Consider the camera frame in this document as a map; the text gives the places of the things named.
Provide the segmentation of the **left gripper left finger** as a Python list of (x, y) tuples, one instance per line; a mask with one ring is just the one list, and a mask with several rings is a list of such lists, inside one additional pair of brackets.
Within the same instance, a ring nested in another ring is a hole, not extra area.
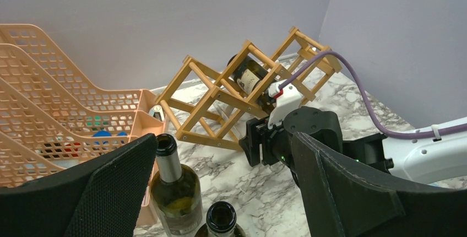
[(158, 142), (146, 134), (66, 170), (1, 188), (1, 236), (132, 236)]

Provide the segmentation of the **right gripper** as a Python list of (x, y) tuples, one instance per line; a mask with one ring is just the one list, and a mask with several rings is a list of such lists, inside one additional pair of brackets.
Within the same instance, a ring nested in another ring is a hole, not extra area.
[(246, 122), (246, 135), (238, 143), (251, 167), (280, 162), (294, 168), (291, 138), (292, 133), (282, 125), (269, 129), (267, 117), (253, 118)]

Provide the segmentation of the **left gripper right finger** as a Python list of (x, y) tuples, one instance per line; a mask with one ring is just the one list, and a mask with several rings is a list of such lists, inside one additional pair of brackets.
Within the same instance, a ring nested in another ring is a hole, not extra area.
[(291, 150), (312, 236), (466, 236), (466, 190), (384, 173), (301, 132)]

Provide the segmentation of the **wooden wine rack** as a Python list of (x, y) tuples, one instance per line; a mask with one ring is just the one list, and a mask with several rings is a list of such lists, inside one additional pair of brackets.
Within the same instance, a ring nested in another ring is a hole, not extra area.
[[(327, 50), (329, 46), (292, 28), (270, 57), (245, 41), (222, 72), (187, 56), (156, 104), (175, 127), (178, 140), (240, 150), (238, 136), (233, 132), (235, 124), (244, 114), (264, 118), (273, 113), (278, 105), (275, 97), (283, 98), (288, 93), (286, 89), (277, 89), (275, 83), (295, 76), (291, 89), (298, 91), (297, 105), (302, 106), (314, 100), (331, 76), (340, 72), (342, 66), (333, 56), (320, 57), (310, 66), (305, 65), (305, 61)], [(191, 72), (208, 88), (195, 105), (173, 97)]]

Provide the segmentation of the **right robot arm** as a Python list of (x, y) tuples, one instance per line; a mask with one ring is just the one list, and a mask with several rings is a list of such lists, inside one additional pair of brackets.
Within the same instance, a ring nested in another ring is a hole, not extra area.
[(357, 162), (405, 180), (431, 184), (466, 176), (466, 132), (411, 140), (376, 133), (346, 141), (336, 113), (307, 106), (290, 112), (278, 127), (269, 128), (267, 118), (248, 120), (246, 135), (238, 143), (250, 166), (282, 163), (298, 184), (291, 151), (291, 139), (296, 132), (308, 134)]

